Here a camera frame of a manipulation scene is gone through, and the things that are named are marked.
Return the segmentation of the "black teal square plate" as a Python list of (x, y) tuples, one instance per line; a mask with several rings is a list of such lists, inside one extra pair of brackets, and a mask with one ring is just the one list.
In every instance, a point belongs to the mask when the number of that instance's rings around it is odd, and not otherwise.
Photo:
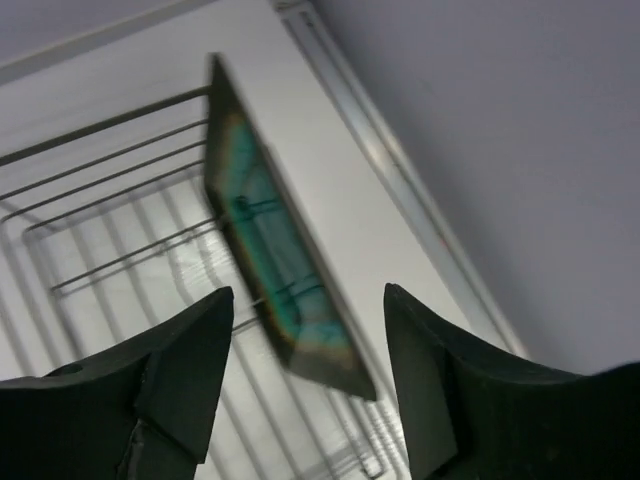
[(291, 373), (367, 401), (376, 385), (352, 315), (242, 98), (210, 57), (204, 191), (264, 333)]

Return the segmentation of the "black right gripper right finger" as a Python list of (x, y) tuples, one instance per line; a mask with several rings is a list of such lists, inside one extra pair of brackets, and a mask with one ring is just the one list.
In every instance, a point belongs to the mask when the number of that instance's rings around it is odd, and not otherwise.
[(580, 375), (448, 322), (396, 284), (387, 345), (415, 479), (635, 479), (639, 367)]

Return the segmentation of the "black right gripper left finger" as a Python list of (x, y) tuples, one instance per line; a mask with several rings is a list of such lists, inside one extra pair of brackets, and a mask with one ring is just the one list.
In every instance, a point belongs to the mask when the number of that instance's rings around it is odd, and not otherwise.
[(192, 479), (206, 460), (234, 295), (42, 377), (1, 384), (4, 479)]

